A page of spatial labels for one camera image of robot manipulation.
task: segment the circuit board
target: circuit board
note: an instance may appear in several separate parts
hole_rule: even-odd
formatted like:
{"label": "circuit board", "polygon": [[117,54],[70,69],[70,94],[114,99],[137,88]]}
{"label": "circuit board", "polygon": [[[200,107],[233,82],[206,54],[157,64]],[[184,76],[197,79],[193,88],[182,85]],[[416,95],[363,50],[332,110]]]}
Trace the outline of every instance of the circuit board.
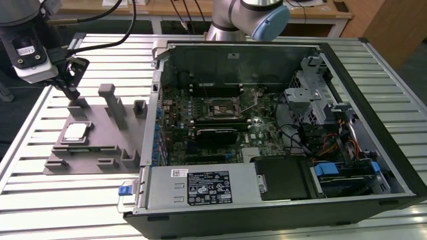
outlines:
{"label": "circuit board", "polygon": [[[241,87],[237,97],[193,97],[188,89],[162,90],[164,135],[168,166],[242,163],[241,149],[257,148],[260,156],[285,154],[272,112],[276,93],[262,93],[257,87]],[[216,120],[244,120],[233,144],[197,147],[200,129],[221,128]],[[197,127],[194,121],[212,120]]]}

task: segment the blue latch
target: blue latch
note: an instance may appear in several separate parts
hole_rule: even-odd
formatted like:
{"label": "blue latch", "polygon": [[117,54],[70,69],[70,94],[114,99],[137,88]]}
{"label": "blue latch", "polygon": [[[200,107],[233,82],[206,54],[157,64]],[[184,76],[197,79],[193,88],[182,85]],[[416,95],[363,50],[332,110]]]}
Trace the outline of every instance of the blue latch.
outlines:
{"label": "blue latch", "polygon": [[375,173],[377,174],[381,171],[379,163],[376,161],[372,161],[371,166],[372,166]]}
{"label": "blue latch", "polygon": [[132,185],[118,187],[118,196],[132,195]]}
{"label": "blue latch", "polygon": [[313,171],[317,176],[340,173],[335,163],[332,162],[319,163],[313,167]]}

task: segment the power supply label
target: power supply label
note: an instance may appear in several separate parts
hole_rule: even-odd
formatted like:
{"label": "power supply label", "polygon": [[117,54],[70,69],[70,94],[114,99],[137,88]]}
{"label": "power supply label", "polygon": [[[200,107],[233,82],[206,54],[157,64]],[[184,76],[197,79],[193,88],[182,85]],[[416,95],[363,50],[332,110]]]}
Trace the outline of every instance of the power supply label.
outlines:
{"label": "power supply label", "polygon": [[186,186],[189,206],[233,202],[228,171],[189,172]]}

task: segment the slotted aluminum surface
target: slotted aluminum surface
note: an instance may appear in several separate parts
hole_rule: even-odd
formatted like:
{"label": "slotted aluminum surface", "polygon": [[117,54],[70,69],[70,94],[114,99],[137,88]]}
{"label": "slotted aluminum surface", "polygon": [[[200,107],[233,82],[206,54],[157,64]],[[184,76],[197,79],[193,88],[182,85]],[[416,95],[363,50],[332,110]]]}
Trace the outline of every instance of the slotted aluminum surface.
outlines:
{"label": "slotted aluminum surface", "polygon": [[[117,41],[121,35],[88,34],[80,47]],[[154,40],[202,40],[201,36],[133,35],[112,49],[80,53],[90,61],[78,90],[89,104],[104,103],[97,86],[112,83],[124,104],[148,99],[153,76],[150,49]],[[277,41],[328,42],[364,96],[384,122],[421,179],[427,180],[425,107],[368,45],[357,39],[285,37]],[[6,239],[144,239],[117,212],[117,187],[137,174],[44,176],[44,163],[65,123],[68,100],[46,88],[28,128],[21,129],[2,160],[0,236]],[[425,239],[427,206],[384,212],[357,224],[301,228],[197,239]]]}

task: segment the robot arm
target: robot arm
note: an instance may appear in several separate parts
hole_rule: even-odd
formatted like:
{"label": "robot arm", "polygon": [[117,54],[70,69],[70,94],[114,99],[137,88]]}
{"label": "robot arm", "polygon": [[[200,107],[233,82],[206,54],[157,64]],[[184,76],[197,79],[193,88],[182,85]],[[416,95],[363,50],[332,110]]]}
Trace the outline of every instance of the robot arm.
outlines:
{"label": "robot arm", "polygon": [[282,0],[214,0],[208,41],[272,41],[282,32],[290,12]]}
{"label": "robot arm", "polygon": [[89,61],[68,56],[48,19],[60,0],[0,0],[0,39],[17,76],[28,83],[44,83],[74,100]]}

